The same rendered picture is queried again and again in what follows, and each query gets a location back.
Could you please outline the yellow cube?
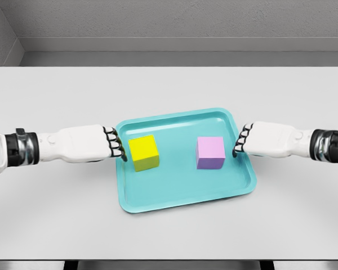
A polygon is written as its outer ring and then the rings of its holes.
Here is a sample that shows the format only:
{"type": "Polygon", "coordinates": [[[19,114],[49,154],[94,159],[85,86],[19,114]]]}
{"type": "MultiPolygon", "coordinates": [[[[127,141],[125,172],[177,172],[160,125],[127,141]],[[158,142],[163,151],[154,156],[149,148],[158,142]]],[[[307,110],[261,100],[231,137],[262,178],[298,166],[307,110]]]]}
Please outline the yellow cube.
{"type": "Polygon", "coordinates": [[[128,141],[135,172],[159,167],[159,152],[153,135],[128,141]]]}

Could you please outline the pink cube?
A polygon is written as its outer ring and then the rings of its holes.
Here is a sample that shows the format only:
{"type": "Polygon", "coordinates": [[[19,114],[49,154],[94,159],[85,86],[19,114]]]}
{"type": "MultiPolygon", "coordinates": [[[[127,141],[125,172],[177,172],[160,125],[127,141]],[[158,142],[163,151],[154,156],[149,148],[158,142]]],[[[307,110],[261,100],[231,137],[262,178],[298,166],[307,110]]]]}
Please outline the pink cube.
{"type": "Polygon", "coordinates": [[[221,169],[226,159],[223,137],[198,137],[195,154],[197,169],[221,169]]]}

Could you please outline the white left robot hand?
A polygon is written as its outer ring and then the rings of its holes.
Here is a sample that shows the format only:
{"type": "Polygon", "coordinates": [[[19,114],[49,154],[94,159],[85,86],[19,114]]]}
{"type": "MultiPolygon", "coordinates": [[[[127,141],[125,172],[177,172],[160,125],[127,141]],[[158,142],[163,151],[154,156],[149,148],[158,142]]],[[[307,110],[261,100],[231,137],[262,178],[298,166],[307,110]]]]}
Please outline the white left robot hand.
{"type": "Polygon", "coordinates": [[[61,157],[69,163],[89,163],[107,158],[121,158],[127,161],[127,155],[113,127],[85,125],[65,128],[60,132],[61,157]]]}

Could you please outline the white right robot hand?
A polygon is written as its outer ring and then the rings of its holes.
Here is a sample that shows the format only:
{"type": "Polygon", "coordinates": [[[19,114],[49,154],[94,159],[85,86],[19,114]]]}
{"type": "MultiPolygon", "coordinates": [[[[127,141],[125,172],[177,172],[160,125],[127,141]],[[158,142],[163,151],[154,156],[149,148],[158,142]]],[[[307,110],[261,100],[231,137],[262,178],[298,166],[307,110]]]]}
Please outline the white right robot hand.
{"type": "Polygon", "coordinates": [[[288,157],[294,131],[290,125],[264,121],[247,123],[239,133],[232,155],[234,158],[240,153],[270,158],[288,157]]]}

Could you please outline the teal rectangular tray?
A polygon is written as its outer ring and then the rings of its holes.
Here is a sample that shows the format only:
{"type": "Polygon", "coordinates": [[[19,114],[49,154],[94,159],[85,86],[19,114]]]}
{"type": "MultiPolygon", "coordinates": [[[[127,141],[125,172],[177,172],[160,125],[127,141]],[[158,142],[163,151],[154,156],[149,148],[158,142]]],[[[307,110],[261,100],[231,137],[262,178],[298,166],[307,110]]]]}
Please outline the teal rectangular tray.
{"type": "Polygon", "coordinates": [[[127,162],[116,161],[118,200],[123,210],[142,213],[245,195],[257,185],[248,155],[233,157],[239,131],[232,114],[223,108],[201,109],[125,120],[116,126],[127,162]],[[152,135],[159,167],[136,172],[128,142],[152,135]],[[224,139],[225,161],[220,169],[197,169],[198,137],[224,139]]]}

